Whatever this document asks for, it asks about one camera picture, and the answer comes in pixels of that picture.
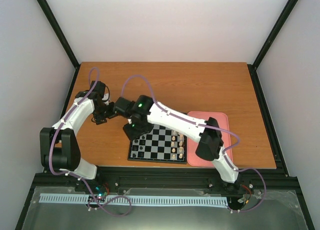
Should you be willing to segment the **black and white chessboard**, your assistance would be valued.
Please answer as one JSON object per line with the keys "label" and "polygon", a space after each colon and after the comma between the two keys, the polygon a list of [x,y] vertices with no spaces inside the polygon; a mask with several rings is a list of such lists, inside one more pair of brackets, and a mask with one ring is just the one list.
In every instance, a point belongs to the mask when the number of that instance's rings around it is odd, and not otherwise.
{"label": "black and white chessboard", "polygon": [[[187,163],[187,137],[170,128],[154,125],[153,129],[138,139],[139,143],[130,142],[128,151],[129,161],[142,162],[164,162],[164,163]],[[145,140],[145,145],[141,145],[141,140]],[[133,146],[138,146],[138,151],[133,151]],[[139,152],[144,152],[144,157],[138,156]],[[137,154],[137,158],[133,158],[133,153]],[[178,159],[179,154],[183,154],[182,159]],[[176,154],[176,159],[172,160],[171,155]]]}

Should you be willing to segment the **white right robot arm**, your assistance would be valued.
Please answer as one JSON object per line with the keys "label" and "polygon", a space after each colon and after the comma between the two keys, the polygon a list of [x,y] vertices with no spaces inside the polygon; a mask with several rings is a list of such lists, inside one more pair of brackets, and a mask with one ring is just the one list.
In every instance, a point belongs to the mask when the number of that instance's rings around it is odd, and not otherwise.
{"label": "white right robot arm", "polygon": [[145,95],[137,101],[119,97],[113,110],[128,120],[123,130],[131,141],[152,131],[154,125],[177,131],[197,143],[196,155],[213,163],[227,191],[240,188],[240,171],[227,155],[228,148],[222,140],[222,133],[231,135],[232,132],[220,128],[216,119],[193,118]]}

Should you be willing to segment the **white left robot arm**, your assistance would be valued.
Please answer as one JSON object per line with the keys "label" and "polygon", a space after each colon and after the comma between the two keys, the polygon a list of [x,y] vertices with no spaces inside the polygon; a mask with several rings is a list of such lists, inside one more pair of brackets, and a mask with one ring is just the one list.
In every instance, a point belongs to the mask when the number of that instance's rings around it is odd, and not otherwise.
{"label": "white left robot arm", "polygon": [[76,136],[88,116],[96,125],[116,116],[110,93],[105,91],[109,88],[104,83],[92,81],[90,90],[80,91],[65,115],[52,127],[42,128],[39,134],[42,166],[53,174],[86,179],[86,185],[95,192],[103,188],[104,179],[97,174],[96,165],[81,157]]}

